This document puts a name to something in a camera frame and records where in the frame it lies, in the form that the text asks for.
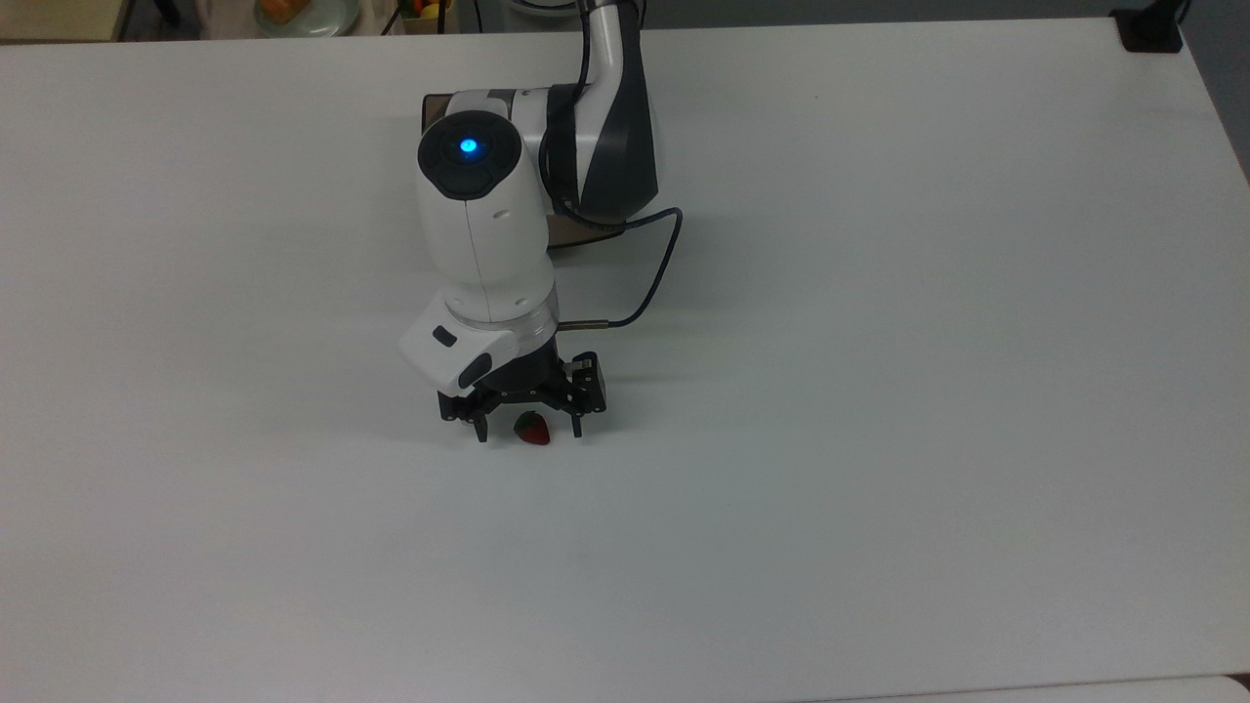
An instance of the cable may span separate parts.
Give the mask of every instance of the cable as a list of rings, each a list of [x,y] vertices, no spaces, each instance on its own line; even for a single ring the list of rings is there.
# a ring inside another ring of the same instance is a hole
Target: cable
[[[574,246],[581,246],[584,244],[599,244],[600,241],[608,241],[609,239],[616,239],[618,236],[625,234],[624,229],[605,234],[602,236],[596,236],[594,239],[579,239],[578,241],[565,241],[564,244],[548,244],[548,251],[559,251],[561,249],[572,249]]]
[[[586,80],[590,78],[590,14],[581,13],[581,69],[578,71],[578,84],[572,86],[572,95],[565,104],[565,109],[572,110],[572,106],[581,98],[581,93],[586,90]]]
[[[645,218],[639,218],[636,220],[629,220],[620,224],[608,224],[596,223],[594,220],[588,220],[586,218],[572,211],[572,208],[564,200],[558,198],[555,193],[551,191],[551,173],[548,166],[548,135],[542,135],[542,140],[539,141],[539,178],[542,180],[542,188],[548,191],[551,198],[551,208],[556,214],[569,218],[570,220],[580,224],[581,226],[594,229],[598,231],[611,233],[609,236],[598,239],[596,241],[602,241],[604,239],[611,239],[618,236],[626,230],[638,229],[640,226],[646,226],[651,223],[662,220],[664,218],[674,218],[672,220],[672,234],[669,235],[669,245],[664,249],[664,256],[660,259],[660,266],[655,270],[655,278],[651,279],[651,286],[648,288],[646,295],[642,296],[642,301],[639,304],[638,309],[634,310],[628,318],[620,320],[566,320],[556,325],[556,331],[574,331],[574,330],[586,330],[586,329],[618,329],[625,325],[632,324],[635,320],[642,316],[646,308],[651,304],[651,299],[655,298],[655,291],[660,289],[660,281],[664,280],[664,271],[669,268],[669,260],[672,259],[672,249],[678,245],[678,236],[681,234],[681,223],[685,215],[681,208],[666,208],[648,215]]]
[[[391,19],[386,23],[386,29],[382,30],[382,36],[390,34],[390,28],[395,26],[395,20],[399,19],[399,10],[404,6],[404,0],[396,0],[395,11],[391,13]]]

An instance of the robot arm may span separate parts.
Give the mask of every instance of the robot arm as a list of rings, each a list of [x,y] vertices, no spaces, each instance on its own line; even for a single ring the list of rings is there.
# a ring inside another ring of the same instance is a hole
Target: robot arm
[[[565,364],[555,349],[548,206],[620,223],[658,193],[638,8],[578,4],[578,84],[458,93],[418,146],[421,229],[445,284],[400,348],[444,419],[475,423],[480,440],[500,403],[568,412],[579,437],[579,418],[605,409],[595,355]]]

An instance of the plate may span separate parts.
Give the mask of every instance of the plate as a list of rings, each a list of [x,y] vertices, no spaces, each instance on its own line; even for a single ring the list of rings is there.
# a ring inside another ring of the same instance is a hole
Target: plate
[[[568,0],[510,0],[509,6],[518,13],[540,18],[568,18],[578,14],[576,3]]]
[[[271,39],[301,36],[339,36],[348,34],[360,15],[359,0],[312,0],[291,21],[279,25],[269,21],[260,3],[252,5],[260,33]]]

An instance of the red strawberry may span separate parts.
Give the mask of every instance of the red strawberry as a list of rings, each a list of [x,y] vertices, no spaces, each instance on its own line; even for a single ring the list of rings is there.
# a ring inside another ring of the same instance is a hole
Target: red strawberry
[[[551,432],[546,428],[546,420],[534,410],[521,413],[512,425],[512,432],[528,444],[551,444]]]

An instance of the white table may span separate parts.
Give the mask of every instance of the white table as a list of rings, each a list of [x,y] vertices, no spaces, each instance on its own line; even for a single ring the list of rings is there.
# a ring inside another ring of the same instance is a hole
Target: white table
[[[1224,677],[1055,685],[906,695],[894,703],[1246,703],[1250,693]]]
[[[396,341],[422,95],[571,80],[576,36],[0,49],[6,703],[1250,669],[1250,189],[1189,54],[644,44],[688,229],[642,320],[561,335],[609,412],[548,448],[442,423]],[[665,236],[560,256],[565,314]]]

